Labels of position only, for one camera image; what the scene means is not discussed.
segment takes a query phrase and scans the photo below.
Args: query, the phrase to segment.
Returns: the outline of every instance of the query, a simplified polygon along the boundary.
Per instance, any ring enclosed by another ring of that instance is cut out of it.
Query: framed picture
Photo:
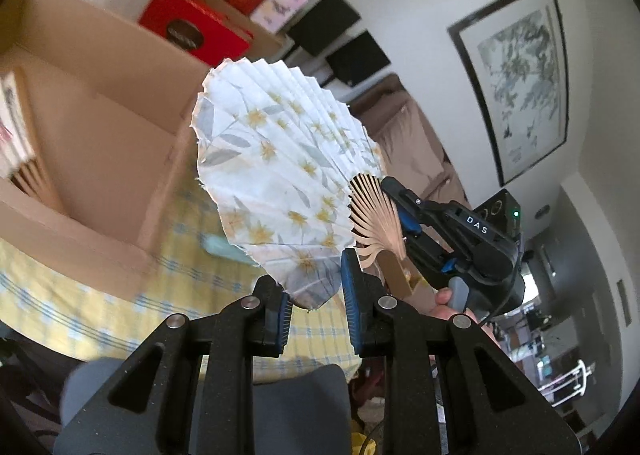
[[[449,34],[505,186],[566,142],[569,88],[558,0],[497,0]]]

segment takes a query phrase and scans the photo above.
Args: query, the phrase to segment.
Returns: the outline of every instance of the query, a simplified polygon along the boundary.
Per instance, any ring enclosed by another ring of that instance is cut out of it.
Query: black picture frame
[[[494,161],[495,167],[497,169],[498,180],[500,181],[500,187],[504,187],[511,181],[523,175],[525,172],[533,168],[536,164],[544,160],[546,157],[555,152],[558,148],[564,145],[567,142],[568,130],[569,130],[569,70],[568,70],[568,60],[566,54],[566,40],[564,36],[564,24],[562,22],[562,12],[560,11],[558,0],[554,1],[554,6],[556,8],[556,15],[558,16],[558,23],[560,27],[560,43],[562,46],[562,55],[564,56],[564,85],[565,85],[565,99],[566,99],[566,109],[565,109],[565,125],[564,125],[564,137],[562,142],[560,142],[556,147],[551,149],[544,156],[540,157],[533,164],[530,164],[528,167],[524,168],[517,175],[505,180],[504,171],[502,168],[502,161],[500,159],[500,154],[498,151],[498,142],[495,136],[494,126],[491,121],[491,115],[486,103],[486,99],[484,99],[484,94],[482,93],[482,88],[478,79],[478,75],[476,74],[476,70],[474,69],[473,63],[471,61],[471,57],[466,49],[465,43],[463,42],[461,33],[463,30],[471,27],[472,25],[478,23],[483,20],[487,16],[508,7],[511,3],[516,2],[517,0],[496,0],[495,2],[480,8],[474,13],[466,16],[459,22],[453,24],[449,27],[448,32],[449,36],[453,41],[453,44],[458,51],[460,59],[462,60],[463,66],[465,67],[466,73],[469,77],[469,81],[473,87],[474,93],[476,95],[476,99],[478,100],[478,105],[480,106],[482,112],[482,118],[484,120],[484,125],[486,127],[487,134],[489,136],[489,141],[491,143],[492,151],[494,153]]]

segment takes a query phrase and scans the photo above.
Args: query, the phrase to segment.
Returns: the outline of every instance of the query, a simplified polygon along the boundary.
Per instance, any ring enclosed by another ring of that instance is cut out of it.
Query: brown sofa
[[[388,174],[422,199],[468,206],[460,178],[415,99],[391,74],[348,103],[380,144]]]

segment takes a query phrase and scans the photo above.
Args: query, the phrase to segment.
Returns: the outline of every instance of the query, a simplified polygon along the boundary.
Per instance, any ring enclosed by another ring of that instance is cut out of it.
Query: teal object
[[[219,235],[204,235],[200,243],[202,244],[202,248],[214,257],[241,261],[242,263],[253,266],[258,265],[242,249],[229,244],[229,241],[225,237],[220,237]]]

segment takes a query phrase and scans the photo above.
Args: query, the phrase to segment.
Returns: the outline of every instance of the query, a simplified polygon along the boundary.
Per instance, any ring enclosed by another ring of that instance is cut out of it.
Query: yellow object
[[[62,276],[0,240],[0,320],[73,358],[124,359],[169,314],[195,319],[250,294],[263,274],[260,268],[212,257],[200,245],[203,233],[223,231],[215,204],[194,177],[190,170],[178,188],[167,212],[169,229],[156,272],[134,302]],[[349,340],[342,291],[317,311],[294,307],[284,354],[255,358],[254,381],[295,377],[328,364],[340,366],[347,380],[360,366]]]
[[[351,454],[352,455],[360,455],[360,449],[362,448],[362,443],[367,438],[363,433],[352,433],[351,434]],[[376,452],[376,441],[369,439],[369,444],[364,450],[364,455],[374,455]]]

